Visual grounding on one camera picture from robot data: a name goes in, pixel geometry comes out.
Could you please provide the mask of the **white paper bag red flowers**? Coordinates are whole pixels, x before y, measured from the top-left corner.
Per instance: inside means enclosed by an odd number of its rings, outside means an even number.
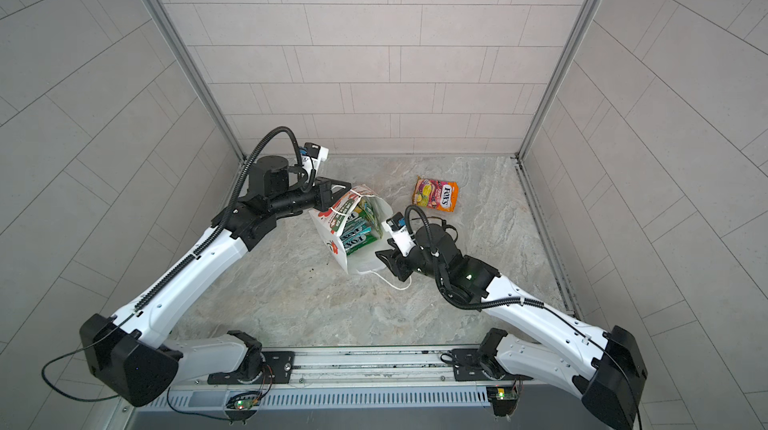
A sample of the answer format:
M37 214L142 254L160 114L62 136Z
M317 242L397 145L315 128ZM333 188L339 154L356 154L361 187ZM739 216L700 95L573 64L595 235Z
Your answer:
M398 291L411 286L411 277L399 281L375 255L376 251L392 249L382 224L393 211L371 188L353 186L328 210L312 209L309 215L321 240L349 275L372 275Z

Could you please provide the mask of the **green yellow snack packet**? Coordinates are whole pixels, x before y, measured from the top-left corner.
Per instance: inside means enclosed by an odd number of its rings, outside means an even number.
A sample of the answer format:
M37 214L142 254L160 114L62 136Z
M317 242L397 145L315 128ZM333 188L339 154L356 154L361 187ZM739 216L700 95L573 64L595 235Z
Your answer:
M365 219L370 225L371 231L376 235L381 235L381 219L375 206L375 201L371 201L368 197L362 197L356 208L361 218Z

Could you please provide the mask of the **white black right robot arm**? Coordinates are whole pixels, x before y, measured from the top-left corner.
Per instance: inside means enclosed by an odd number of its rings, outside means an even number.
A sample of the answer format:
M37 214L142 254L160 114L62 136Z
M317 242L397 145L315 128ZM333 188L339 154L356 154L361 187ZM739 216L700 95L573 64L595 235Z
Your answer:
M396 277L431 276L453 307L485 312L532 337L530 344L516 343L499 329L489 331L479 350L488 378L538 380L576 396L612 429L642 428L648 370L630 331L604 330L535 298L495 267L463 254L437 224L416 232L394 222L382 228L390 247L376 255Z

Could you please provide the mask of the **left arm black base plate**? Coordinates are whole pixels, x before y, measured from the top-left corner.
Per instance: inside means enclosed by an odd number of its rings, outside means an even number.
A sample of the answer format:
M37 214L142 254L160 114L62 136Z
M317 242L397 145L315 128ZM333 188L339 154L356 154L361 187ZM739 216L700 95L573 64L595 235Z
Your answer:
M230 372L209 374L209 385L287 384L291 377L295 353L293 351L264 351L260 341L246 332L229 330L246 347L239 366Z

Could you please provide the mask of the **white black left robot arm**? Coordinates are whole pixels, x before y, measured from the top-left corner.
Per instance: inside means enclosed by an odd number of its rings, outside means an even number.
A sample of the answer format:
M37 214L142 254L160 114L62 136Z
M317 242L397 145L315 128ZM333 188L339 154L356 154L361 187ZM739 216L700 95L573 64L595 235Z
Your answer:
M252 250L279 220L305 210L328 210L351 185L324 177L308 189L290 186L286 158L265 156L244 172L248 192L212 222L174 267L130 303L80 328L90 373L135 407L151 403L178 382L223 374L250 383L261 375L261 345L243 331L209 339L174 341L171 330L229 267Z

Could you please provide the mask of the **orange pink snack packet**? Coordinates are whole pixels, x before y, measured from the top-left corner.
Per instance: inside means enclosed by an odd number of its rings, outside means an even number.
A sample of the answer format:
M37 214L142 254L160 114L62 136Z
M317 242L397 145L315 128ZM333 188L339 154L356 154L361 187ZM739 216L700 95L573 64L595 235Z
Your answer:
M459 186L454 181L418 177L412 203L429 209L454 212L458 193Z

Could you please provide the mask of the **green red snack packet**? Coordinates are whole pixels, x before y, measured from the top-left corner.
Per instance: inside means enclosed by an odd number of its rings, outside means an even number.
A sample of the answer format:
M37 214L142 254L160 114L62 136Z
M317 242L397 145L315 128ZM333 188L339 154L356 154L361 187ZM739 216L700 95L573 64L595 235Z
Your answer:
M366 234L367 232L370 232L370 230L370 223L365 218L356 217L352 220L348 220L341 234L342 243L347 244L347 242L352 240L355 236Z

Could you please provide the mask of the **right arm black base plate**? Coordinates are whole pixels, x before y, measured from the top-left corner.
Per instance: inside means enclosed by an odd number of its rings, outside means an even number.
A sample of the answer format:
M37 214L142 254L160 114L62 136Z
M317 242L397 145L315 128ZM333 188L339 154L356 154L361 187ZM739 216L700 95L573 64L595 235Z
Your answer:
M440 359L453 369L454 378L459 382L471 381L513 381L522 375L509 373L497 359L498 346L508 332L492 328L478 347L455 348L444 352Z

